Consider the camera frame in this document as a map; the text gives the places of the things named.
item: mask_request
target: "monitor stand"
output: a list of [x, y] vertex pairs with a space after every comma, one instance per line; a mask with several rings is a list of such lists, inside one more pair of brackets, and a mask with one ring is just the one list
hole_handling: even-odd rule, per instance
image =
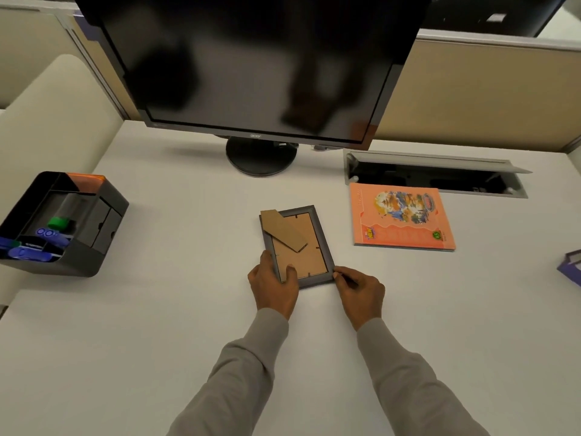
[[226, 143], [228, 160], [244, 174], [266, 177], [284, 171], [296, 156], [297, 144], [273, 140], [238, 138]]

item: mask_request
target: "sleeve cuff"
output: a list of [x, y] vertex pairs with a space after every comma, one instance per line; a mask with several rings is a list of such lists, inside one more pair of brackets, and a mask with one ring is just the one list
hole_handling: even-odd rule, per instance
[[374, 318], [359, 328], [357, 345], [372, 378], [402, 356], [409, 354], [397, 342], [381, 318]]
[[287, 319], [274, 309], [264, 308], [256, 313], [254, 321], [241, 341], [267, 370], [274, 371], [274, 361], [288, 334]]

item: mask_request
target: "blue pen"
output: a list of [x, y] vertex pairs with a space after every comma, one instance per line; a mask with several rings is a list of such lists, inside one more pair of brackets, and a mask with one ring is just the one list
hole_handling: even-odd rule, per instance
[[58, 248], [66, 248], [69, 246], [70, 240], [62, 235], [60, 232], [52, 230], [50, 228], [39, 228], [36, 232], [37, 237], [46, 240], [51, 245], [57, 246]]
[[31, 260], [33, 262], [49, 262], [52, 258], [50, 252], [19, 246], [8, 251], [8, 256], [18, 260]]
[[0, 237], [0, 249], [12, 249], [20, 246], [22, 243], [5, 237]]

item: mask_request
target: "notebook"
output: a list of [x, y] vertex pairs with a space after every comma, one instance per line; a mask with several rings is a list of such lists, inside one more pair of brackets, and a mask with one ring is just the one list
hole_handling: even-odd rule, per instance
[[456, 249], [437, 188], [349, 186], [356, 245]]

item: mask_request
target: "finger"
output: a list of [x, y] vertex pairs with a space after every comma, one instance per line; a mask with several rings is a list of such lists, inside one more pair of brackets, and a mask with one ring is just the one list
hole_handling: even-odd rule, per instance
[[293, 265], [287, 266], [287, 281], [285, 286], [299, 286], [299, 277]]
[[343, 298], [345, 294], [351, 289], [347, 285], [345, 278], [343, 278], [343, 276], [338, 272], [333, 272], [333, 279], [335, 280], [335, 284], [337, 285], [337, 289], [339, 290], [339, 296]]
[[260, 256], [260, 269], [271, 270], [272, 266], [272, 254], [268, 249], [265, 249]]
[[259, 265], [259, 264], [257, 264], [256, 266], [254, 266], [254, 267], [252, 268], [252, 271], [250, 271], [250, 272], [248, 273], [248, 281], [252, 281], [252, 280], [254, 280], [254, 279], [256, 278], [256, 274], [258, 274], [258, 267], [259, 267], [259, 266], [260, 266], [260, 265]]
[[367, 277], [363, 272], [345, 266], [335, 266], [334, 271], [351, 278], [355, 283], [361, 283]]

